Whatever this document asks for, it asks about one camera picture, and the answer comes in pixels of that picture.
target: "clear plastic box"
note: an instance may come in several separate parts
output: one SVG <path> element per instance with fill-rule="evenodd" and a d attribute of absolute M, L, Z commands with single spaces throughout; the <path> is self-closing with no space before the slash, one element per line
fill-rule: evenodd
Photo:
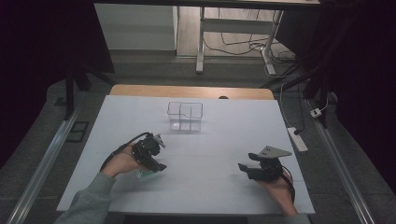
<path fill-rule="evenodd" d="M 201 103 L 170 102 L 168 104 L 170 129 L 200 132 L 203 108 Z"/>

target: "floor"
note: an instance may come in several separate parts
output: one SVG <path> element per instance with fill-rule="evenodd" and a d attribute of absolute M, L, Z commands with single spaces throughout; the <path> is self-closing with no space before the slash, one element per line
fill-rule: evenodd
<path fill-rule="evenodd" d="M 112 50 L 111 55 L 116 73 L 106 75 L 117 83 L 259 88 L 273 80 L 265 75 L 262 59 L 255 56 L 248 56 L 247 58 L 229 58 L 223 57 L 223 55 L 208 57 L 205 59 L 204 73 L 198 76 L 195 74 L 195 59 L 192 57 L 177 57 L 168 52 L 118 50 Z M 275 64 L 276 71 L 279 74 L 282 74 L 289 66 L 288 63 Z M 300 74 L 300 71 L 297 71 L 290 77 L 282 78 L 277 83 L 269 85 L 269 88 L 275 89 Z M 53 223 L 56 217 L 60 215 L 59 212 L 56 212 L 56 206 L 89 138 L 89 133 L 101 104 L 111 90 L 111 86 L 103 80 L 93 75 L 89 75 L 89 79 L 92 87 L 86 92 L 86 97 L 82 101 L 81 110 L 76 120 L 76 122 L 84 124 L 85 131 L 73 132 L 76 130 L 72 129 L 72 132 L 67 136 L 67 140 L 24 223 Z M 304 128 L 301 136 L 309 151 L 305 154 L 300 154 L 297 151 L 295 153 L 316 210 L 314 215 L 309 216 L 311 222 L 318 224 L 361 223 L 353 201 L 347 195 L 339 174 L 334 169 L 329 151 L 318 134 L 316 121 L 309 115 L 307 103 L 315 105 L 317 102 L 315 99 L 306 101 L 301 97 L 301 90 L 305 84 L 302 83 L 300 86 L 284 92 L 274 92 L 274 95 L 279 105 L 282 105 L 288 123 L 299 129 Z M 7 222 L 35 168 L 40 163 L 63 122 L 65 114 L 64 97 L 64 81 L 49 87 L 48 100 L 35 124 L 21 141 L 14 155 L 0 170 L 0 223 Z M 359 144 L 338 122 L 334 113 L 337 107 L 336 100 L 331 96 L 329 96 L 329 100 L 326 118 L 329 125 L 328 131 L 332 135 L 332 139 L 337 145 L 363 199 L 368 204 L 375 223 L 396 223 L 395 195 L 371 164 Z M 153 222 L 153 219 L 155 218 L 139 220 L 138 223 L 175 223 L 174 219 L 168 219 L 168 221 L 157 219 L 157 222 Z M 130 217 L 125 218 L 120 214 L 110 214 L 106 223 L 126 223 L 128 220 L 130 220 Z M 200 220 L 202 220 L 201 223 L 232 223 L 228 218 Z M 256 216 L 238 220 L 250 224 L 277 223 L 279 217 Z"/>

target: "wooden edge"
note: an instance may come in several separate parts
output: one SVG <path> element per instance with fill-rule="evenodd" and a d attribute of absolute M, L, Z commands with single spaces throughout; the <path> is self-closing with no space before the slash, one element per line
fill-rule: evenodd
<path fill-rule="evenodd" d="M 186 87 L 186 86 L 147 86 L 115 85 L 110 95 L 183 97 L 219 99 L 226 96 L 233 100 L 274 100 L 274 95 L 267 89 L 221 88 L 221 87 Z"/>

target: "wall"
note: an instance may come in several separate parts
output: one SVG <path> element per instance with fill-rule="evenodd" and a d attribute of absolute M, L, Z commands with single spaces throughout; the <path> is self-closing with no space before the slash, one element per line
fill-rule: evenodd
<path fill-rule="evenodd" d="M 95 4 L 109 49 L 177 48 L 176 7 Z"/>

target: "power strip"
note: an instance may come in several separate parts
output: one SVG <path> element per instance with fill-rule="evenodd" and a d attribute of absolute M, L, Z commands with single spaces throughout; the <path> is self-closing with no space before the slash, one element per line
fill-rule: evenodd
<path fill-rule="evenodd" d="M 296 131 L 295 128 L 288 128 L 289 136 L 291 140 L 293 141 L 293 144 L 297 147 L 297 150 L 299 152 L 306 152 L 308 148 L 306 147 L 303 139 L 299 134 L 295 134 L 294 132 Z"/>

